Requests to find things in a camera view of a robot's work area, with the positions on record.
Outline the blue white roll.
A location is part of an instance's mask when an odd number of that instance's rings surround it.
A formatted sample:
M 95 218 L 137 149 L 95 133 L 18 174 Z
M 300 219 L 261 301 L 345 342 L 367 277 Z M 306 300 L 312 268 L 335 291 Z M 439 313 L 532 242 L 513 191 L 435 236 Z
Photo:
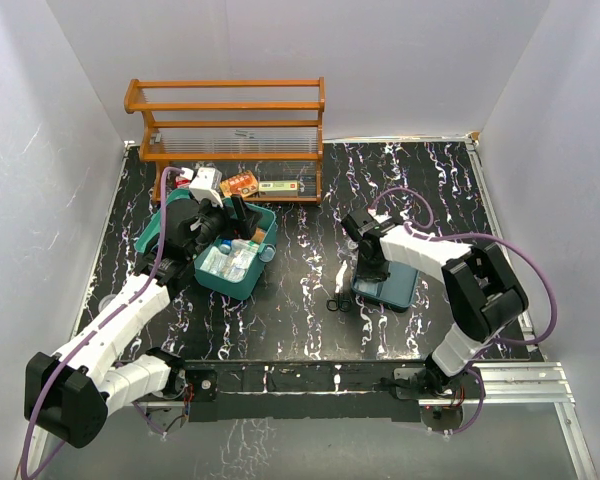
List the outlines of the blue white roll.
M 232 250 L 231 241 L 230 240 L 222 240 L 219 245 L 219 250 L 221 253 L 225 255 L 229 255 Z

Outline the clear plastic bag packet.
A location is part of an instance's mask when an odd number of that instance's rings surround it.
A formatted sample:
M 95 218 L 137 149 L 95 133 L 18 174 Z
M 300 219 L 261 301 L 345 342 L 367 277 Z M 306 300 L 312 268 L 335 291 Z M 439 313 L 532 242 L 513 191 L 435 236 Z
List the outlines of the clear plastic bag packet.
M 240 282 L 246 276 L 251 264 L 256 258 L 254 252 L 235 250 L 227 258 L 221 276 L 229 282 Z

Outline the blue grey divided tray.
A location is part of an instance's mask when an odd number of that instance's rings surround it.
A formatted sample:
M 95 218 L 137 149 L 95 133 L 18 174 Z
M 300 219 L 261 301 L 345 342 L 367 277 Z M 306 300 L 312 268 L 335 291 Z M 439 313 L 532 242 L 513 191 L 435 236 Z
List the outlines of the blue grey divided tray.
M 352 288 L 353 283 L 358 278 L 355 268 L 351 290 L 365 303 L 383 306 L 394 312 L 403 313 L 410 308 L 414 301 L 419 272 L 403 263 L 389 262 L 389 273 L 390 276 L 386 281 L 377 281 L 382 283 L 377 296 L 359 295 Z

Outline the brown bottle orange cap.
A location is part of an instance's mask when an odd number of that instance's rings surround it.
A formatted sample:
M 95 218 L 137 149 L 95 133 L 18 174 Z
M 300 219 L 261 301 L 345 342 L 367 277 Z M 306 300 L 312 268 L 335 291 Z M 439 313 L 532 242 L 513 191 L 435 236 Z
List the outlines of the brown bottle orange cap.
M 259 245 L 266 242 L 267 231 L 262 228 L 257 228 L 251 240 Z

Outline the blue white packet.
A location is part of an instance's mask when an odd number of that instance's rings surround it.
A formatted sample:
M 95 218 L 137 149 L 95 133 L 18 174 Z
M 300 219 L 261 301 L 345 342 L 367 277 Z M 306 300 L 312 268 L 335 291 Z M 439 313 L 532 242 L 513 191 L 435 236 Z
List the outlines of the blue white packet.
M 377 296 L 378 295 L 378 291 L 379 291 L 379 289 L 380 289 L 381 286 L 382 286 L 381 282 L 370 281 L 370 280 L 363 280 L 363 279 L 357 278 L 355 280 L 355 282 L 353 283 L 352 288 L 359 295 Z

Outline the white bottle green label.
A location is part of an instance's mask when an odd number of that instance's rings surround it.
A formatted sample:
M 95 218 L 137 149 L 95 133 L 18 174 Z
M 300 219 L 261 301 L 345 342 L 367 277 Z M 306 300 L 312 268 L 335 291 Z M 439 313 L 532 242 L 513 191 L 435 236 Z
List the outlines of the white bottle green label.
M 247 250 L 250 252 L 254 252 L 255 254 L 258 253 L 259 247 L 260 247 L 260 245 L 258 243 L 253 242 L 251 240 L 233 239 L 231 241 L 232 249 Z

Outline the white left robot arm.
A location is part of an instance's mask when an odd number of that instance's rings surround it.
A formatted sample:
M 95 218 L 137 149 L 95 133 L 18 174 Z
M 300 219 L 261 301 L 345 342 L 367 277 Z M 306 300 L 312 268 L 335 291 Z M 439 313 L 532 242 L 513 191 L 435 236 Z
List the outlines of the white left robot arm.
M 152 348 L 122 367 L 118 357 L 143 328 L 189 285 L 235 299 L 251 295 L 264 268 L 254 258 L 236 282 L 206 271 L 207 256 L 225 240 L 276 240 L 274 213 L 234 196 L 214 206 L 182 189 L 165 212 L 151 218 L 136 243 L 136 268 L 122 290 L 54 354 L 35 354 L 25 369 L 24 415 L 75 448 L 88 445 L 109 415 L 150 394 L 179 397 L 187 376 L 183 360 Z

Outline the green plastic medicine box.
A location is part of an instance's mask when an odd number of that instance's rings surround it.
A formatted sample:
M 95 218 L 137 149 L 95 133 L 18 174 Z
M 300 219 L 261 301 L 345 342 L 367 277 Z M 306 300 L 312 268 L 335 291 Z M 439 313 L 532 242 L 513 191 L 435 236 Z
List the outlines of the green plastic medicine box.
M 163 254 L 158 257 L 160 231 L 161 215 L 156 213 L 136 242 L 134 272 L 148 275 L 157 267 L 155 279 L 171 296 L 197 283 L 246 300 L 275 256 L 275 213 L 237 195 L 215 206 L 176 189 L 167 197 Z

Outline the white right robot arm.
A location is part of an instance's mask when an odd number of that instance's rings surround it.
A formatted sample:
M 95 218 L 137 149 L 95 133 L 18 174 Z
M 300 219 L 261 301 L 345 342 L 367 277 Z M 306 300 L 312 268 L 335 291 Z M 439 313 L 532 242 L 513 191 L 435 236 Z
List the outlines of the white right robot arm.
M 528 297 L 496 242 L 454 243 L 410 233 L 395 218 L 378 220 L 364 209 L 341 221 L 358 249 L 352 288 L 385 305 L 408 305 L 415 272 L 445 288 L 453 324 L 425 360 L 418 381 L 446 397 L 476 354 L 527 310 Z

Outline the white blue-label packet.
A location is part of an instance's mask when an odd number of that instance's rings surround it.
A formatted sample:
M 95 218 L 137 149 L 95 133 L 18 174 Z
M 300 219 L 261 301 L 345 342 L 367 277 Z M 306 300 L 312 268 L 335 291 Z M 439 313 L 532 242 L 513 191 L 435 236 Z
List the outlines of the white blue-label packet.
M 202 262 L 200 270 L 219 276 L 225 267 L 227 258 L 228 256 L 222 253 L 218 247 L 212 246 Z

